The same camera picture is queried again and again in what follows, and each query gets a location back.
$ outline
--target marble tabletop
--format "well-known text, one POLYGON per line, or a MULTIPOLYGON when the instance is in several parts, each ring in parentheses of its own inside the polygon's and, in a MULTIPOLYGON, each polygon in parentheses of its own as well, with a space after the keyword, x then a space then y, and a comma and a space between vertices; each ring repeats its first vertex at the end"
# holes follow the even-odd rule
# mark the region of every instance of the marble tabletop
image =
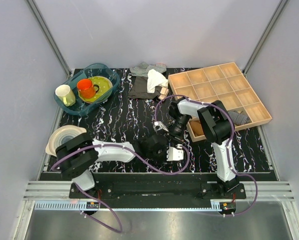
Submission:
MULTIPOLYGON (((169 74, 192 70, 193 68, 168 68, 165 76, 169 74)), ((128 93, 133 86, 135 77, 130 70, 125 68, 113 69, 120 76, 118 90, 98 109, 87 116, 74 116, 62 113, 59 126, 75 125, 86 128, 93 138, 106 142, 126 142, 146 137, 154 133, 154 112, 158 99, 129 99, 128 93)), ((168 107, 171 100, 167 99, 158 111, 158 119, 168 126, 172 119, 168 115, 168 107)), ((190 164, 184 173, 209 173, 217 169, 215 154, 210 142, 203 140, 192 142, 188 131, 184 133, 185 145, 190 151, 190 164)), ((262 140, 257 127, 241 130, 235 133, 233 139, 233 158, 235 168, 239 172, 269 172, 268 160, 263 148, 262 140)), ((55 163, 55 157, 51 157, 48 171, 55 163)), ((170 172, 177 171, 185 164, 173 162, 172 164, 156 165, 160 170, 170 172)), ((96 162, 90 167, 94 173, 146 173, 152 172, 140 160, 135 159, 128 163, 119 161, 96 162)))

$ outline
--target cream mug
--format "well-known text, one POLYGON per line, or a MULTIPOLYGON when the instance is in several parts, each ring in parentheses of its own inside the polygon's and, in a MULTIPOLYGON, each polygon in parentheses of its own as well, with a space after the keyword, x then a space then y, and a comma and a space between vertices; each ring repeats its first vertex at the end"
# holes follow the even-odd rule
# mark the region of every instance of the cream mug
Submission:
POLYGON ((55 94, 66 107, 72 106, 75 103, 75 95, 69 85, 60 85, 56 88, 55 94))

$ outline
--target wooden box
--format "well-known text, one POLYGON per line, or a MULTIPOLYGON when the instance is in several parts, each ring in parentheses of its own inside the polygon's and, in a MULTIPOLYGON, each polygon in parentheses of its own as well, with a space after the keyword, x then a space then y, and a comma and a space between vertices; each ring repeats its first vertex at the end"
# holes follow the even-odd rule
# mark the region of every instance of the wooden box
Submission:
MULTIPOLYGON (((168 81, 174 94, 206 103, 221 100, 226 110, 247 115, 250 123, 235 126, 235 131, 267 124, 272 120, 235 62, 172 74, 168 76, 168 81)), ((193 118, 187 124, 192 141, 206 139, 203 134, 194 134, 191 121, 199 120, 193 118)))

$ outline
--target floor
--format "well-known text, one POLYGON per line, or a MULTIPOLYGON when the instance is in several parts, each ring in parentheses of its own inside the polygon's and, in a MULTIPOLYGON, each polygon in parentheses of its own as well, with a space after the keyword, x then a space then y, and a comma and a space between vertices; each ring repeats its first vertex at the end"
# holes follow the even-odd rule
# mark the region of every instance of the floor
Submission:
MULTIPOLYGON (((168 68, 165 76, 193 68, 168 68)), ((87 129, 87 132, 96 139, 107 142, 126 142, 137 138, 149 136, 154 132, 154 111, 158 100, 132 100, 128 98, 135 77, 132 77, 129 69, 114 69, 121 78, 118 91, 99 110, 91 112, 84 117, 63 113, 59 126, 76 125, 87 129)), ((172 122, 168 116, 170 99, 166 100, 158 113, 158 119, 168 125, 172 122)), ((190 151, 190 164, 185 173, 210 173, 217 169, 212 145, 207 141, 192 142, 189 133, 184 134, 186 146, 190 151)), ((268 160, 263 148, 262 140, 257 127, 236 132, 233 139, 233 157, 236 169, 239 172, 269 172, 268 160)), ((51 157, 49 168, 56 159, 51 157)), ((177 171, 182 166, 174 162, 172 164, 156 165, 162 171, 177 171)), ((152 170, 141 161, 102 162, 91 166, 94 173, 146 173, 152 170)))
MULTIPOLYGON (((238 211, 247 207, 240 202, 238 211)), ((123 234, 109 231, 79 212, 33 212, 26 240, 292 240, 279 202, 257 202, 248 213, 223 218, 219 213, 205 212, 117 212, 123 234)), ((118 227, 108 211, 94 217, 118 227)))

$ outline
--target teal dish basket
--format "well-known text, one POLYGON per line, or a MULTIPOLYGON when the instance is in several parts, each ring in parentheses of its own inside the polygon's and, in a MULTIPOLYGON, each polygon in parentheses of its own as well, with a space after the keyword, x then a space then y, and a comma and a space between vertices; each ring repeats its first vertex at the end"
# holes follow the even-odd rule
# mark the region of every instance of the teal dish basket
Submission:
POLYGON ((69 78, 63 84, 69 85, 75 95, 75 104, 72 106, 65 106, 64 103, 56 96, 54 92, 54 99, 57 104, 64 110, 64 112, 70 115, 80 115, 86 116, 91 111, 95 110, 101 103, 107 100, 117 89, 120 83, 120 76, 108 68, 106 65, 102 63, 94 63, 84 68, 73 77, 69 78), (77 83, 82 79, 88 79, 91 77, 104 77, 110 80, 112 83, 112 87, 105 92, 100 98, 98 98, 93 103, 86 103, 80 97, 78 93, 78 89, 76 87, 77 83))

